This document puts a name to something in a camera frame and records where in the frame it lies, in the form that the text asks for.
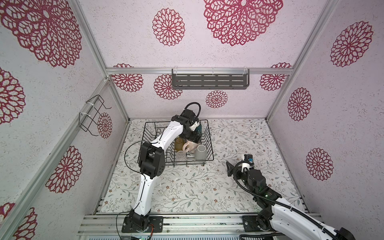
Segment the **amber glass cup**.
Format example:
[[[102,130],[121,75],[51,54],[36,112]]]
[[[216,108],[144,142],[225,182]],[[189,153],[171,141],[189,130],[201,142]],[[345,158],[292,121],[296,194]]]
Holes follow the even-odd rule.
[[[176,140],[175,140],[175,151],[176,152],[182,151],[184,144],[185,144],[184,139],[182,139],[180,137],[176,138]]]

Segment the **pink mug purple inside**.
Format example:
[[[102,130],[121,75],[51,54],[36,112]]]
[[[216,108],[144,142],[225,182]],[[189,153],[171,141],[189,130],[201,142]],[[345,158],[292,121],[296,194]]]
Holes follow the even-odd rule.
[[[185,153],[192,153],[193,154],[198,146],[199,146],[198,143],[187,140],[186,143],[183,145],[182,150]]]

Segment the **clear glass cup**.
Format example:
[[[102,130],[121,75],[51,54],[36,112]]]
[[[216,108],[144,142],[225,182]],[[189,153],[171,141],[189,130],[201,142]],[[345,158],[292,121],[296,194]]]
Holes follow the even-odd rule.
[[[186,153],[184,151],[176,152],[175,160],[177,162],[185,161],[186,160]]]

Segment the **grey mug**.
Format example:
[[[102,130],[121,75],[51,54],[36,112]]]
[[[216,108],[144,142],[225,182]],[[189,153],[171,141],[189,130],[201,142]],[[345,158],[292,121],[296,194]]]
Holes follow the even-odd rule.
[[[195,149],[195,160],[205,161],[207,159],[208,149],[205,145],[198,145]]]

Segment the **dark green mug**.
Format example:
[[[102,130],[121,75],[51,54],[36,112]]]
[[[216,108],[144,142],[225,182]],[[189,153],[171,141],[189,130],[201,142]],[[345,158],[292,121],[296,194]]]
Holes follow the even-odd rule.
[[[195,132],[197,132],[199,135],[202,135],[202,125],[199,125],[196,127]]]

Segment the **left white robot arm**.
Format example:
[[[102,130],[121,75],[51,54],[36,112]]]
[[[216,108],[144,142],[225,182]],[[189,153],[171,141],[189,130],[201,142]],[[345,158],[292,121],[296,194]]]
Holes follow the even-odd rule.
[[[130,225],[143,232],[149,227],[152,195],[156,182],[166,167],[166,150],[178,137],[192,143],[195,148],[200,144],[202,133],[198,127],[201,125],[201,109],[197,102],[187,104],[180,115],[171,118],[159,137],[150,142],[141,141],[138,162],[141,183],[136,203],[126,216],[126,228]]]

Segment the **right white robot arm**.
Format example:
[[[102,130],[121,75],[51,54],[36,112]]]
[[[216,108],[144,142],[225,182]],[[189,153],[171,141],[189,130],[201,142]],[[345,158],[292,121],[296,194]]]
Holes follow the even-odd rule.
[[[256,216],[257,226],[263,231],[275,231],[292,240],[354,240],[345,228],[328,226],[290,204],[271,189],[260,170],[254,168],[251,159],[235,165],[226,162],[227,175],[245,192],[254,197],[262,210]]]

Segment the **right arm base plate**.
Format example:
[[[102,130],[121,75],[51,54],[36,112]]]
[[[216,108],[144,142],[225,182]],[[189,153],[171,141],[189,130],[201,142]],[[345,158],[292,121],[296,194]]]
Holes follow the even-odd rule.
[[[241,218],[245,232],[267,232],[271,230],[271,226],[257,215],[242,216]]]

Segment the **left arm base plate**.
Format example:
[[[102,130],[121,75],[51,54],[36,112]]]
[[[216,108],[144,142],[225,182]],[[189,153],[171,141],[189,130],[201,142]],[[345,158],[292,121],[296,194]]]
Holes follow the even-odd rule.
[[[163,231],[164,217],[145,217],[135,219],[126,216],[124,218],[122,233],[161,233]]]

